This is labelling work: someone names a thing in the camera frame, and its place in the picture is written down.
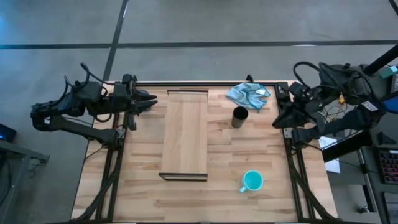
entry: blue cloth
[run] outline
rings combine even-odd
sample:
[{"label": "blue cloth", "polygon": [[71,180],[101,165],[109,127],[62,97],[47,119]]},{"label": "blue cloth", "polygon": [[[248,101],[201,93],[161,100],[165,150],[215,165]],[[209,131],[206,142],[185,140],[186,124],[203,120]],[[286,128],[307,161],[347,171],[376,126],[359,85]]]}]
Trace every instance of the blue cloth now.
[{"label": "blue cloth", "polygon": [[261,100],[261,98],[270,95],[271,94],[258,83],[241,83],[232,87],[226,97],[239,106],[260,111],[262,106],[267,103],[266,100]]}]

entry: wooden tabletop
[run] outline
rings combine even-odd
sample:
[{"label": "wooden tabletop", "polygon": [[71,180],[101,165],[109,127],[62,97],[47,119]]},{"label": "wooden tabletop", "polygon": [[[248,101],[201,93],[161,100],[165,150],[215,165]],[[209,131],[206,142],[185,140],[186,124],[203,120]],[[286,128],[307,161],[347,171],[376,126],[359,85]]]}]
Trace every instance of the wooden tabletop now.
[{"label": "wooden tabletop", "polygon": [[[208,90],[208,181],[167,182],[159,177],[165,136],[167,90]],[[294,222],[293,193],[281,130],[271,123],[278,116],[275,90],[258,113],[249,110],[243,126],[231,126],[236,104],[226,98],[230,87],[148,87],[159,101],[136,117],[137,131],[126,133],[123,164],[114,211],[114,222]],[[110,128],[111,123],[94,123]],[[90,142],[87,154],[101,146]],[[337,216],[322,153],[303,150],[310,188],[320,203]],[[106,149],[83,166],[72,218],[91,203],[101,185]],[[264,177],[255,192],[239,192],[248,170]],[[305,200],[300,194],[303,209]],[[105,201],[104,215],[107,211]]]}]

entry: black cup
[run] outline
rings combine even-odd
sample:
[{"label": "black cup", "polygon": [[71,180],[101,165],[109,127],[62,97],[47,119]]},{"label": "black cup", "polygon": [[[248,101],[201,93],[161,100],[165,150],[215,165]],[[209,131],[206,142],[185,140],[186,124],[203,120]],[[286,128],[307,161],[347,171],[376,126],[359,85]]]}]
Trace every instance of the black cup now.
[{"label": "black cup", "polygon": [[243,106],[239,106],[234,109],[234,112],[232,114],[232,127],[234,128],[240,128],[246,118],[248,118],[249,112],[246,108]]}]

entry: gray floor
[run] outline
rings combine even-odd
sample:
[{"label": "gray floor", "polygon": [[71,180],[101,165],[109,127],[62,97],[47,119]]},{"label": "gray floor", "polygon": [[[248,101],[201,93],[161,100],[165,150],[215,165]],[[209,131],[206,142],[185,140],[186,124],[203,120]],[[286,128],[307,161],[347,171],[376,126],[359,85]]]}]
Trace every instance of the gray floor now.
[{"label": "gray floor", "polygon": [[[111,43],[122,0],[0,1],[2,44]],[[394,40],[397,15],[388,0],[130,0],[120,42]],[[124,73],[140,80],[291,80],[295,62],[369,63],[390,45],[119,49],[111,80]],[[27,179],[15,223],[68,220],[87,140],[61,131],[36,131],[30,106],[57,99],[63,76],[83,79],[81,61],[100,77],[109,49],[0,50],[0,123],[18,131],[16,143],[51,154]],[[299,69],[309,85],[318,75]],[[86,121],[92,118],[85,116]],[[333,186],[345,220],[368,222],[341,185]]]}]

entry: blue mug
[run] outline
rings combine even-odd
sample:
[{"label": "blue mug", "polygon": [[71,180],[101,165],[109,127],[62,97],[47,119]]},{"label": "blue mug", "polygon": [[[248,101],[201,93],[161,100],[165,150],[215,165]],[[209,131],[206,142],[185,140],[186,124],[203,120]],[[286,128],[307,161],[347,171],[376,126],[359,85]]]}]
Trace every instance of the blue mug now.
[{"label": "blue mug", "polygon": [[262,175],[255,170],[250,170],[242,177],[243,187],[239,191],[243,193],[245,190],[260,190],[263,183]]}]

